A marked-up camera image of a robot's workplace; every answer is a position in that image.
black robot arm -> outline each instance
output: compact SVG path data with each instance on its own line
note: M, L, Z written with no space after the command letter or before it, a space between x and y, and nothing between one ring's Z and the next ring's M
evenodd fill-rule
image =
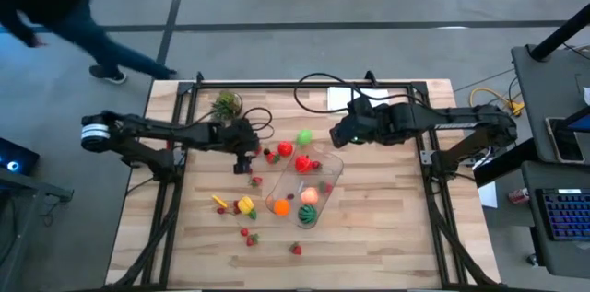
M157 181L164 181L175 174L172 148L156 150L138 142L138 137L180 143L196 150L235 154L238 163L234 166L234 173L248 172L250 159L246 153L260 146L257 134L245 118L233 120L228 126L218 122L175 125L134 114L103 111L83 117L82 126L82 147L96 153L114 151L122 155L126 164L145 163Z
M417 103L397 103L372 107L364 97L348 104L348 116L330 130L330 136L336 148L371 142L392 146L429 130L475 131L451 149L431 155L432 177L438 179L452 176L461 161L482 149L504 148L516 140L516 124L496 106L433 109Z

keyboard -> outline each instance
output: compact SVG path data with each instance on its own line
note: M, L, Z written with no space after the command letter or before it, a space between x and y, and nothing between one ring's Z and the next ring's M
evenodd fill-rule
M549 238L590 240L590 189L537 190Z

orange fruit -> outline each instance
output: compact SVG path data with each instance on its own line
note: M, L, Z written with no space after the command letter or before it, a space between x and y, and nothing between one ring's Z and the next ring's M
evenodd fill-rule
M290 209L291 205L289 204L289 201L285 199L275 201L275 214L278 216L287 216Z

green fruit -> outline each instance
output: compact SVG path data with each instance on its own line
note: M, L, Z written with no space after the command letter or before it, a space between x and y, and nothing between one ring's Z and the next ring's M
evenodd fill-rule
M317 211L311 204L302 205L299 208L299 220L303 224L311 224L317 219Z
M310 130L301 130L297 135L297 143L299 146L305 146L312 142L312 131Z

blue light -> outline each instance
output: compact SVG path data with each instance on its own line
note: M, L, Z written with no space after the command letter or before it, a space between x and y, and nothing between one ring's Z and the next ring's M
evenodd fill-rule
M8 163L8 165L6 165L6 167L8 168L9 171L15 172L16 170L18 170L18 168L20 168L20 164L18 164L15 161L12 161L12 162Z

